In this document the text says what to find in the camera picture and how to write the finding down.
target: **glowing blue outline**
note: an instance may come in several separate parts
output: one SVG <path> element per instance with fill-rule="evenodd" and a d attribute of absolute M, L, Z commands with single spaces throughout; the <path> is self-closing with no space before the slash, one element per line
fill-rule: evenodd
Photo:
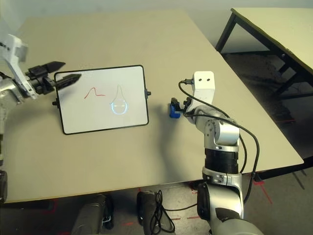
<path fill-rule="evenodd" d="M 125 113 L 127 112 L 127 110 L 128 110 L 128 105 L 127 105 L 126 100 L 124 100 L 124 102 L 125 102 L 125 104 L 126 104 L 126 108 L 125 108 L 124 112 L 122 112 L 121 114 L 118 114 L 117 112 L 115 112 L 115 110 L 114 110 L 114 108 L 113 108 L 113 103 L 114 103 L 114 102 L 112 102 L 112 103 L 111 103 L 111 109 L 112 109 L 112 112 L 113 112 L 114 114 L 116 114 L 116 115 L 122 115 L 122 114 L 125 114 Z"/>

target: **drawn shape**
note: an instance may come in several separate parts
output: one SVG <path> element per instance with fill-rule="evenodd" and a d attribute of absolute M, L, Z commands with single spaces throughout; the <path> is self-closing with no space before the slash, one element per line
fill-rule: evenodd
<path fill-rule="evenodd" d="M 86 98 L 88 97 L 88 95 L 89 95 L 89 93 L 91 92 L 91 90 L 94 91 L 95 96 L 106 96 L 105 94 L 97 94 L 96 88 L 95 88 L 95 87 L 92 87 L 92 88 L 88 91 L 88 93 L 87 93 L 87 95 L 84 97 L 84 99 L 86 99 Z"/>
<path fill-rule="evenodd" d="M 116 96 L 110 105 L 112 112 L 117 115 L 121 115 L 127 112 L 128 104 L 124 98 L 120 85 L 117 86 Z"/>

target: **black cable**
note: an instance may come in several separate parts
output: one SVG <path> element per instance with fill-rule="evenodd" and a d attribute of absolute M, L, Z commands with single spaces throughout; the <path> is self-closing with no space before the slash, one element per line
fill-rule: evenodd
<path fill-rule="evenodd" d="M 205 104 L 205 105 L 207 105 L 207 106 L 209 106 L 209 107 L 211 107 L 211 108 L 213 108 L 213 109 L 215 109 L 215 110 L 221 112 L 221 113 L 224 114 L 227 118 L 229 118 L 229 115 L 228 115 L 225 111 L 223 111 L 223 110 L 221 110 L 221 109 L 215 107 L 214 105 L 211 105 L 211 104 L 209 104 L 209 103 L 206 103 L 206 102 L 204 102 L 204 101 L 202 101 L 202 100 L 200 100 L 200 99 L 198 99 L 198 98 L 195 98 L 194 96 L 192 96 L 191 94 L 189 94 L 188 92 L 186 92 L 186 91 L 181 87 L 181 84 L 182 84 L 182 83 L 183 83 L 183 84 L 188 84 L 188 80 L 186 79 L 186 80 L 184 80 L 184 81 L 180 81 L 179 84 L 178 84 L 179 89 L 180 89 L 185 95 L 187 95 L 188 97 L 190 97 L 190 98 L 192 98 L 192 99 L 194 99 L 194 100 L 196 100 L 196 101 L 198 101 L 198 102 L 200 102 L 200 103 L 202 103 L 202 104 Z M 252 173 L 251 173 L 251 178 L 250 178 L 248 190 L 247 190 L 246 196 L 245 196 L 245 198 L 244 198 L 244 203 L 246 203 L 247 200 L 248 200 L 248 198 L 250 197 L 250 194 L 251 194 L 252 183 L 253 183 L 253 179 L 254 179 L 255 174 L 256 174 L 256 167 L 257 167 L 257 164 L 258 164 L 258 161 L 259 161 L 259 155 L 260 155 L 260 145 L 259 145 L 259 141 L 258 141 L 258 139 L 256 138 L 256 136 L 255 136 L 252 132 L 250 132 L 249 130 L 247 130 L 246 128 L 244 128 L 243 126 L 238 125 L 238 124 L 236 124 L 236 123 L 234 123 L 234 122 L 231 122 L 231 121 L 229 121 L 229 120 L 227 120 L 227 119 L 225 119 L 225 118 L 222 118 L 222 117 L 216 117 L 216 116 L 204 115 L 204 114 L 203 114 L 203 115 L 201 115 L 201 114 L 198 114 L 198 115 L 187 115 L 186 113 L 184 113 L 184 116 L 185 116 L 185 117 L 208 117 L 208 118 L 210 117 L 210 118 L 222 120 L 222 121 L 224 121 L 224 122 L 226 122 L 226 123 L 228 123 L 228 124 L 230 124 L 230 125 L 236 126 L 236 127 L 240 128 L 240 129 L 246 131 L 249 135 L 252 136 L 252 138 L 253 138 L 254 141 L 255 141 L 255 145 L 256 145 L 256 156 L 255 156 L 254 165 L 253 165 L 253 168 L 252 168 Z M 240 172 L 242 172 L 242 171 L 244 170 L 245 166 L 246 166 L 247 151 L 246 151 L 246 145 L 245 145 L 245 143 L 244 143 L 244 141 L 243 141 L 241 135 L 239 135 L 239 138 L 240 138 L 240 141 L 241 141 L 242 144 L 243 144 L 243 148 L 244 148 L 244 151 L 245 151 L 245 161 L 244 161 L 244 165 L 243 165 L 243 167 L 242 167 L 242 169 L 241 169 L 241 171 L 240 171 Z"/>
<path fill-rule="evenodd" d="M 260 145 L 259 145 L 259 141 L 256 138 L 256 136 L 252 132 L 250 132 L 248 129 L 244 128 L 243 126 L 241 126 L 239 124 L 236 124 L 236 123 L 234 123 L 234 122 L 232 122 L 230 120 L 227 120 L 225 118 L 222 118 L 222 117 L 216 117 L 216 116 L 207 115 L 207 114 L 190 114 L 190 115 L 189 114 L 184 114 L 184 116 L 185 117 L 208 117 L 208 118 L 210 117 L 210 118 L 213 118 L 213 119 L 221 120 L 221 121 L 224 121 L 224 122 L 226 122 L 226 123 L 228 123 L 230 125 L 236 126 L 236 127 L 240 128 L 240 129 L 246 131 L 254 139 L 255 145 L 256 145 L 256 156 L 255 156 L 254 165 L 253 165 L 253 169 L 252 169 L 252 173 L 251 173 L 249 187 L 248 187 L 245 199 L 244 199 L 244 203 L 246 203 L 248 198 L 249 198 L 249 196 L 250 196 L 250 193 L 251 193 L 252 182 L 253 182 L 253 179 L 254 179 L 254 176 L 255 176 L 256 167 L 258 165 L 259 155 L 260 155 Z"/>
<path fill-rule="evenodd" d="M 163 205 L 162 205 L 162 202 L 163 202 L 162 191 L 159 190 L 156 193 L 156 210 L 155 210 L 155 212 L 154 212 L 154 214 L 153 214 L 153 216 L 151 217 L 151 220 L 150 220 L 150 232 L 151 232 L 151 235 L 158 235 L 161 231 L 164 231 L 164 232 L 169 233 L 169 234 L 172 234 L 172 233 L 175 232 L 175 224 L 173 223 L 173 221 L 171 220 L 171 218 L 169 217 L 169 215 L 167 214 L 166 211 L 178 212 L 178 211 L 183 211 L 183 210 L 192 208 L 192 207 L 197 205 L 197 204 L 193 204 L 191 206 L 188 206 L 188 207 L 185 207 L 185 208 L 182 208 L 182 209 L 173 209 L 172 210 L 172 209 L 165 209 L 163 207 Z M 170 226 L 172 228 L 171 230 L 167 230 L 167 229 L 162 228 L 161 219 L 162 219 L 163 214 L 165 214 L 165 216 L 169 220 Z"/>
<path fill-rule="evenodd" d="M 247 161 L 247 158 L 248 158 L 248 154 L 247 154 L 247 151 L 246 151 L 245 142 L 244 142 L 243 138 L 241 137 L 241 135 L 239 135 L 239 139 L 241 141 L 241 144 L 243 145 L 244 152 L 245 152 L 244 164 L 243 164 L 243 167 L 241 167 L 241 170 L 240 170 L 240 173 L 242 173 L 244 171 L 245 167 L 246 167 L 246 161 Z"/>
<path fill-rule="evenodd" d="M 230 116 L 229 116 L 225 111 L 223 111 L 222 109 L 219 109 L 218 107 L 216 107 L 216 106 L 214 106 L 214 105 L 212 105 L 212 104 L 209 104 L 209 103 L 207 103 L 207 102 L 204 102 L 203 100 L 200 100 L 200 99 L 194 97 L 193 95 L 189 94 L 188 92 L 186 92 L 186 91 L 181 87 L 181 84 L 187 84 L 187 80 L 185 80 L 185 81 L 180 81 L 180 82 L 178 83 L 179 89 L 180 89 L 181 92 L 183 92 L 186 96 L 188 96 L 188 97 L 190 97 L 190 98 L 192 98 L 192 99 L 194 99 L 194 100 L 196 100 L 196 101 L 198 101 L 198 102 L 200 102 L 200 103 L 202 103 L 202 104 L 205 104 L 205 105 L 207 105 L 207 106 L 209 106 L 209 107 L 211 107 L 211 108 L 213 108 L 213 109 L 215 109 L 215 110 L 221 112 L 221 113 L 224 114 L 227 118 L 230 117 Z M 247 151 L 246 151 L 245 142 L 244 142 L 243 138 L 241 137 L 241 135 L 239 135 L 239 139 L 240 139 L 240 141 L 241 141 L 241 143 L 242 143 L 242 145 L 243 145 L 244 152 L 245 152 L 244 164 L 243 164 L 243 167 L 242 167 L 241 170 L 240 170 L 240 173 L 242 173 L 242 172 L 244 171 L 244 169 L 245 169 L 245 166 L 246 166 Z"/>
<path fill-rule="evenodd" d="M 183 210 L 186 210 L 186 209 L 189 209 L 189 208 L 192 208 L 192 207 L 195 207 L 197 205 L 197 203 L 191 205 L 191 206 L 188 206 L 188 207 L 185 207 L 185 208 L 181 208 L 181 209 L 165 209 L 166 211 L 168 212 L 178 212 L 178 211 L 183 211 Z"/>
<path fill-rule="evenodd" d="M 188 97 L 190 97 L 190 98 L 192 98 L 192 99 L 194 99 L 194 100 L 196 100 L 196 101 L 198 101 L 198 102 L 200 102 L 200 103 L 202 103 L 202 104 L 205 104 L 205 105 L 207 105 L 207 106 L 209 106 L 209 107 L 211 107 L 211 108 L 213 108 L 213 109 L 215 109 L 215 110 L 217 110 L 217 111 L 219 111 L 219 112 L 221 112 L 222 114 L 224 114 L 227 118 L 229 118 L 229 115 L 226 113 L 226 112 L 224 112 L 222 109 L 219 109 L 218 107 L 215 107 L 214 105 L 212 105 L 212 104 L 209 104 L 209 103 L 207 103 L 207 102 L 204 102 L 203 100 L 200 100 L 200 99 L 198 99 L 198 98 L 195 98 L 193 95 L 191 95 L 191 94 L 189 94 L 188 92 L 186 92 L 182 87 L 181 87 L 181 84 L 186 84 L 186 81 L 180 81 L 179 83 L 178 83 L 178 87 L 179 87 L 179 89 L 181 90 L 181 92 L 183 92 L 186 96 L 188 96 Z"/>

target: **cable connector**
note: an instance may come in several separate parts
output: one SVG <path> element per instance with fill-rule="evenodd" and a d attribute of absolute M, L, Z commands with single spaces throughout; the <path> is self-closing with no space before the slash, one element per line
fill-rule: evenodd
<path fill-rule="evenodd" d="M 186 84 L 186 85 L 192 85 L 193 81 L 192 79 L 185 79 L 185 80 L 182 80 L 181 83 Z"/>

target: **blue object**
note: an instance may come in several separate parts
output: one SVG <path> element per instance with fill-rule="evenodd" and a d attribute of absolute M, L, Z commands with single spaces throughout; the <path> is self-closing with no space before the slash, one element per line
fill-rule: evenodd
<path fill-rule="evenodd" d="M 179 113 L 175 113 L 175 107 L 170 104 L 170 117 L 171 118 L 180 118 L 180 114 Z"/>

